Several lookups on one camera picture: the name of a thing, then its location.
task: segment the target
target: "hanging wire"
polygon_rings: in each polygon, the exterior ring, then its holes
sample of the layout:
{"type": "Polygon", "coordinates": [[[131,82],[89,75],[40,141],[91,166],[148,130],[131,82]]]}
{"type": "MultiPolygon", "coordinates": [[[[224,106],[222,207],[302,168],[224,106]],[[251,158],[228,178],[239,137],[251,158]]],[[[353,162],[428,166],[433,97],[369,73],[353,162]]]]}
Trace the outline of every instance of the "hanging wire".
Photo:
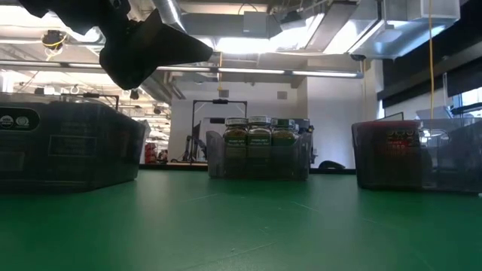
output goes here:
{"type": "MultiPolygon", "coordinates": [[[[222,65],[223,65],[223,53],[220,52],[220,53],[219,53],[219,68],[222,67],[222,65]]],[[[218,73],[218,77],[219,77],[219,80],[218,80],[218,81],[219,81],[218,91],[221,91],[221,90],[223,90],[223,88],[221,87],[222,73],[219,72],[219,73],[218,73]]]]}
{"type": "Polygon", "coordinates": [[[432,42],[432,0],[429,0],[429,59],[430,59],[430,119],[434,118],[434,45],[432,42]]]}

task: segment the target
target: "green table surface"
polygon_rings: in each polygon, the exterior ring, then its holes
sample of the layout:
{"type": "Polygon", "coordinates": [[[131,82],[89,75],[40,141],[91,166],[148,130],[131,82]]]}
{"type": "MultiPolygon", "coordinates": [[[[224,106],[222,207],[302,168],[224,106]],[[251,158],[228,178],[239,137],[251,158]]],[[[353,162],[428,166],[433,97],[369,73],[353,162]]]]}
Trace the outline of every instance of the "green table surface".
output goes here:
{"type": "Polygon", "coordinates": [[[352,175],[140,171],[88,193],[0,195],[0,270],[481,270],[482,199],[352,175]]]}

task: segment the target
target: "red object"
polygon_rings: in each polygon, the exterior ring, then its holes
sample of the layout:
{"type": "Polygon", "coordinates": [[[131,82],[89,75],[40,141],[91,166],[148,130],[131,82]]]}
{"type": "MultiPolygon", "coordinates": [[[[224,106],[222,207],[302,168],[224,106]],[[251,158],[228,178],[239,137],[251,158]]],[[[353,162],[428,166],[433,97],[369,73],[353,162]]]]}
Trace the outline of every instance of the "red object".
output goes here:
{"type": "Polygon", "coordinates": [[[147,143],[145,145],[145,163],[156,163],[156,145],[154,143],[147,143]]]}

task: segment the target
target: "white wall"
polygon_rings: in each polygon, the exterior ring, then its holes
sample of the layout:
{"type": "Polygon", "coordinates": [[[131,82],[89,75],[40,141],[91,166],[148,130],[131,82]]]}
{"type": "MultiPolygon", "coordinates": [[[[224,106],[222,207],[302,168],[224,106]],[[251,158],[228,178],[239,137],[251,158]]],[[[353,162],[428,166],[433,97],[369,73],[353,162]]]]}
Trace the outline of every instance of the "white wall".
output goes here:
{"type": "Polygon", "coordinates": [[[377,93],[383,90],[383,61],[372,60],[365,73],[367,98],[364,109],[364,120],[376,120],[385,117],[381,102],[377,101],[377,93]]]}
{"type": "Polygon", "coordinates": [[[299,118],[308,118],[308,78],[304,78],[296,94],[299,118]]]}
{"type": "MultiPolygon", "coordinates": [[[[416,117],[416,111],[430,109],[430,93],[422,94],[407,101],[403,101],[396,105],[385,108],[385,115],[393,115],[404,112],[405,120],[413,120],[416,117]]],[[[452,99],[447,98],[443,89],[434,92],[434,108],[442,105],[452,105],[452,99]]]]}
{"type": "Polygon", "coordinates": [[[308,118],[315,127],[313,147],[318,155],[312,166],[332,160],[354,169],[351,126],[363,121],[362,80],[308,78],[307,83],[308,118]]]}
{"type": "MultiPolygon", "coordinates": [[[[185,150],[186,136],[191,134],[191,118],[193,99],[218,99],[218,84],[178,82],[178,88],[186,96],[186,100],[172,101],[171,133],[169,137],[169,160],[178,159],[185,150]]],[[[267,115],[270,117],[305,117],[297,107],[297,90],[290,84],[256,83],[254,86],[245,83],[223,83],[222,88],[230,91],[229,100],[247,101],[248,116],[267,115]],[[278,100],[277,92],[287,91],[288,99],[278,100]]],[[[197,104],[194,123],[199,123],[204,117],[241,117],[243,105],[213,105],[206,103],[201,109],[197,104]]]]}

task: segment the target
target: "clear plastic container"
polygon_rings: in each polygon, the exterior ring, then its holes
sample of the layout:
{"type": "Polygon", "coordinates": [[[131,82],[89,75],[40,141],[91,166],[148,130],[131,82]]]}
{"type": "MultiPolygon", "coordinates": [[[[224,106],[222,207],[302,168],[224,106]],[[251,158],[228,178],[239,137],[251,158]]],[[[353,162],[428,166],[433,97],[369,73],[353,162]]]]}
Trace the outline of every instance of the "clear plastic container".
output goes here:
{"type": "Polygon", "coordinates": [[[0,191],[86,191],[137,176],[145,128],[70,96],[0,94],[0,191]]]}
{"type": "Polygon", "coordinates": [[[225,148],[226,143],[221,135],[214,131],[206,133],[206,144],[208,152],[208,170],[209,176],[212,178],[253,178],[253,179],[276,179],[276,180],[305,180],[308,178],[310,170],[310,152],[311,152],[311,133],[300,135],[292,146],[264,146],[263,151],[269,154],[265,160],[264,166],[259,164],[257,160],[246,158],[245,168],[243,170],[231,171],[230,167],[226,167],[225,148]],[[287,157],[284,162],[291,164],[290,171],[279,170],[280,165],[273,157],[287,157]]]}
{"type": "Polygon", "coordinates": [[[352,126],[358,185],[370,189],[482,192],[482,119],[352,126]]]}

